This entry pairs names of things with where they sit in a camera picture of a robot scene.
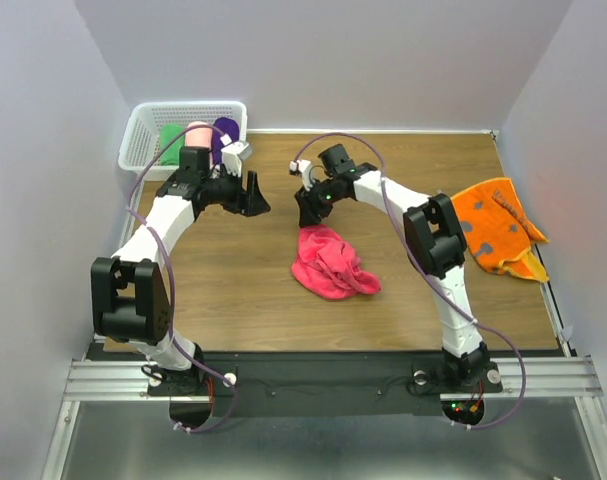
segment wooden surface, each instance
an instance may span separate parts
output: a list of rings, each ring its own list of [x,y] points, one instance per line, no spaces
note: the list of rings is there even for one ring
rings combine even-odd
[[[388,162],[388,175],[413,190],[452,195],[501,167],[488,135],[366,135]],[[177,284],[176,326],[205,350],[438,349],[441,324],[423,280],[411,268],[387,216],[346,199],[325,224],[350,242],[362,268],[378,275],[382,290],[327,301],[302,287],[290,273],[296,254],[300,179],[288,163],[310,138],[251,135],[247,168],[272,206],[244,218],[208,207],[172,252]],[[357,162],[376,159],[362,145],[324,139],[303,158],[343,143]],[[147,214],[159,184],[147,183],[139,211]],[[556,348],[539,285],[483,272],[469,258],[466,283],[477,318],[511,337],[520,348]],[[485,334],[492,348],[507,348]],[[113,342],[106,349],[122,349]]]

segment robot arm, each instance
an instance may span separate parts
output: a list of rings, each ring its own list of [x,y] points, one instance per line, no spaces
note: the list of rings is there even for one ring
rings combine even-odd
[[[164,259],[148,227],[153,228],[169,254],[179,237],[199,214],[212,204],[246,217],[268,212],[256,172],[248,172],[243,188],[243,162],[251,155],[247,142],[222,150],[222,165],[210,169],[210,150],[183,147],[179,168],[159,188],[146,217],[130,240],[110,258],[97,258],[91,268],[94,330],[129,343],[159,367],[189,370],[192,363],[183,351],[202,361],[198,345],[170,328],[170,302],[161,270]],[[134,286],[134,293],[125,290]]]
[[[323,181],[314,178],[309,161],[290,164],[290,173],[303,179],[303,186],[295,194],[299,226],[318,225],[330,214],[335,202],[348,197],[386,212],[381,172],[374,166],[355,165],[342,145],[325,150],[319,158],[329,177]],[[444,296],[471,314],[463,268],[467,245],[450,199],[443,194],[429,197],[393,181],[385,182],[392,214],[404,226],[406,241],[419,267]],[[449,370],[458,380],[470,381],[487,366],[487,347],[474,324],[437,293],[433,295],[443,327],[443,350]]]

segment orange towel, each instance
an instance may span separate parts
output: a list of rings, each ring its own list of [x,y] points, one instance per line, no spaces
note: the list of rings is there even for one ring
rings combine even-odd
[[[489,273],[547,282],[531,242],[547,238],[530,222],[509,178],[493,178],[452,197],[470,253]]]
[[[188,125],[207,125],[206,122],[192,122]],[[186,147],[207,147],[212,148],[212,130],[209,128],[195,128],[185,134]],[[210,166],[212,166],[212,153],[210,153]]]

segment gray floor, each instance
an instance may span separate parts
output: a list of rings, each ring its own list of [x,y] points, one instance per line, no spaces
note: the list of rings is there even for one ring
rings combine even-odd
[[[513,400],[489,402],[488,417]],[[597,479],[572,399],[527,400],[466,432],[434,417],[261,418],[174,432],[167,405],[86,404],[64,478],[204,480]]]

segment white wall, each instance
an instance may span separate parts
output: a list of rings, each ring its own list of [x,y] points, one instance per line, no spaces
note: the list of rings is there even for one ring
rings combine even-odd
[[[0,0],[0,480],[40,478],[115,246],[128,108],[71,0]]]
[[[75,0],[128,101],[250,128],[501,125],[570,0]]]
[[[503,164],[550,237],[565,323],[594,355],[607,409],[607,0],[576,0],[499,136]]]

